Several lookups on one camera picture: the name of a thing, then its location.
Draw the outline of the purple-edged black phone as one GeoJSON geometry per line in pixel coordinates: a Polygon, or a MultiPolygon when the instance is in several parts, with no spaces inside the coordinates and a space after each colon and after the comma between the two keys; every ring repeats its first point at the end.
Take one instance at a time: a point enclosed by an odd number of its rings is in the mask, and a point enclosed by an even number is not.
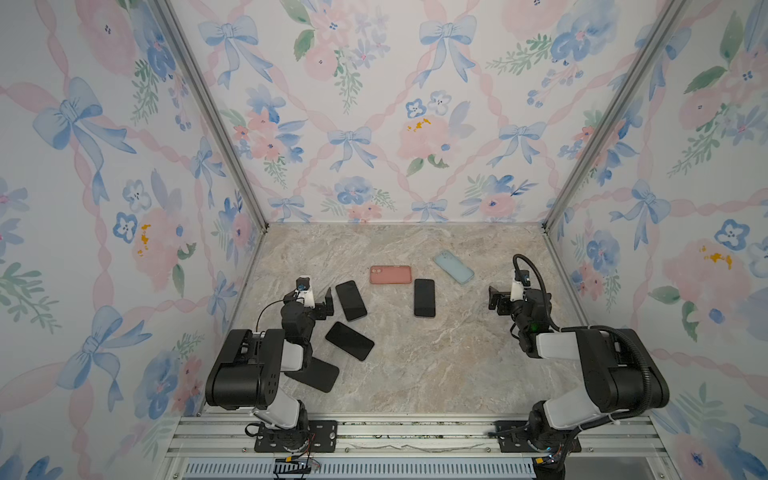
{"type": "Polygon", "coordinates": [[[414,315],[419,318],[436,316],[435,282],[432,279],[414,280],[414,315]]]}

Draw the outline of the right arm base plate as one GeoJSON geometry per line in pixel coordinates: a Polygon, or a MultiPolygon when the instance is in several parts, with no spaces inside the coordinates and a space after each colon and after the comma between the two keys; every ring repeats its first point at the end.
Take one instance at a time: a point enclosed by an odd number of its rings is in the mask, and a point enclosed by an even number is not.
{"type": "Polygon", "coordinates": [[[565,444],[568,431],[530,426],[522,420],[498,420],[487,433],[496,439],[502,453],[555,454],[565,444]]]}

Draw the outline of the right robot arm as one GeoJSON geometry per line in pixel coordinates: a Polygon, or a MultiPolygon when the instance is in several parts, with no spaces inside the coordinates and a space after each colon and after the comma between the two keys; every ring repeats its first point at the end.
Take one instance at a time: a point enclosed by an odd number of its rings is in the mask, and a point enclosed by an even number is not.
{"type": "Polygon", "coordinates": [[[502,445],[564,455],[580,432],[667,406],[669,386],[637,333],[607,326],[551,325],[551,295],[515,285],[488,288],[488,308],[511,318],[510,333],[531,359],[572,360],[582,385],[534,404],[524,423],[499,421],[489,433],[502,445]]]}

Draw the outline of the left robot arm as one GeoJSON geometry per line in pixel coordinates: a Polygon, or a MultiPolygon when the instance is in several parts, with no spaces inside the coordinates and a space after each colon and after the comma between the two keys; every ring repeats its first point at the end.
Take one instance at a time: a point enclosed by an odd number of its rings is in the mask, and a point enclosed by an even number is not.
{"type": "Polygon", "coordinates": [[[231,331],[213,364],[205,385],[206,402],[225,410],[250,407],[260,427],[286,436],[305,434],[309,420],[304,404],[283,391],[282,375],[328,393],[339,368],[314,356],[311,338],[318,321],[335,313],[332,293],[314,300],[308,280],[279,301],[278,328],[255,332],[231,331]]]}

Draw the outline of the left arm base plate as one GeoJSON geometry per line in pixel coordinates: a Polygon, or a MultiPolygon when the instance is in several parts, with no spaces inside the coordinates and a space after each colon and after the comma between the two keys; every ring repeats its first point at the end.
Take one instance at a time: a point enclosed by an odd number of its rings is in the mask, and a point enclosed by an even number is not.
{"type": "Polygon", "coordinates": [[[308,420],[295,428],[270,428],[254,422],[245,427],[247,436],[254,439],[256,453],[334,453],[338,440],[338,422],[335,420],[308,420]]]}

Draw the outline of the pink phone case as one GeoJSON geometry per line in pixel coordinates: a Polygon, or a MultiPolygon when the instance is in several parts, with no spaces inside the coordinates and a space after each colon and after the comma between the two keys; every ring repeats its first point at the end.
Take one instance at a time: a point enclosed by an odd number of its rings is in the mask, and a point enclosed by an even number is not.
{"type": "Polygon", "coordinates": [[[369,270],[372,285],[405,285],[413,280],[410,266],[374,265],[369,270]]]}

